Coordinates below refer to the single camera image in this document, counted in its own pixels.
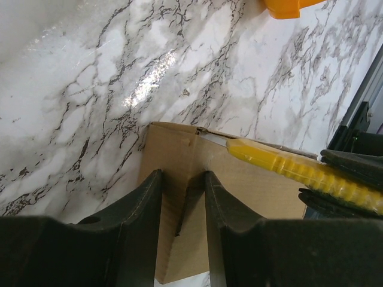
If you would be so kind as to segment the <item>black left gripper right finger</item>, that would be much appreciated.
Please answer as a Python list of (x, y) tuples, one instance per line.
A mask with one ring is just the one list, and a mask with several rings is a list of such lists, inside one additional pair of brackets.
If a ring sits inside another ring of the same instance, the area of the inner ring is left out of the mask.
[(266, 219), (205, 174), (212, 286), (381, 286), (382, 221)]

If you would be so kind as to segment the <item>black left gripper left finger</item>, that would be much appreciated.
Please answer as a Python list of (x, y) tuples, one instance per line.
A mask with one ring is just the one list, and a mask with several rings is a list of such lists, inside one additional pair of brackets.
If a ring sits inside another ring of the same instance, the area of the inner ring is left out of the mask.
[(162, 172), (77, 224), (1, 218), (2, 286), (153, 286)]

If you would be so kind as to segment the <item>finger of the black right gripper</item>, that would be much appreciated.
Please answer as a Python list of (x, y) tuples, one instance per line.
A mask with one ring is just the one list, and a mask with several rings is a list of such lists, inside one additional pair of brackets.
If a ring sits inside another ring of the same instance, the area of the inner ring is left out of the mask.
[(323, 162), (371, 188), (382, 191), (382, 156), (324, 149)]
[(304, 219), (382, 219), (382, 215), (363, 210), (357, 206), (348, 204), (345, 201), (337, 200), (327, 194), (311, 191), (307, 188), (300, 188), (298, 197), (306, 205)]

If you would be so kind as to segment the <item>yellow utility knife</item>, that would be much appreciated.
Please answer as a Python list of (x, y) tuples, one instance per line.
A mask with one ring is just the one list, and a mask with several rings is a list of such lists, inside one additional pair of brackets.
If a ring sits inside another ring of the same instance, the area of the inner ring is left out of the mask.
[(284, 146), (221, 135), (203, 128), (199, 129), (199, 134), (202, 138), (225, 147), (229, 154), (241, 161), (285, 176), (312, 191), (382, 215), (382, 191), (319, 162), (315, 155)]

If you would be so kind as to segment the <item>brown cardboard express box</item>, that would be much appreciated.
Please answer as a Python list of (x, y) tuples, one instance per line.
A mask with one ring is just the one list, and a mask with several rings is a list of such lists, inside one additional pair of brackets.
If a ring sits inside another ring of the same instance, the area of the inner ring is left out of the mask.
[(147, 129), (138, 180), (162, 171), (162, 209), (155, 277), (171, 283), (207, 272), (204, 172), (212, 171), (228, 192), (261, 216), (301, 219), (301, 185), (248, 164), (202, 137), (203, 128), (153, 122)]

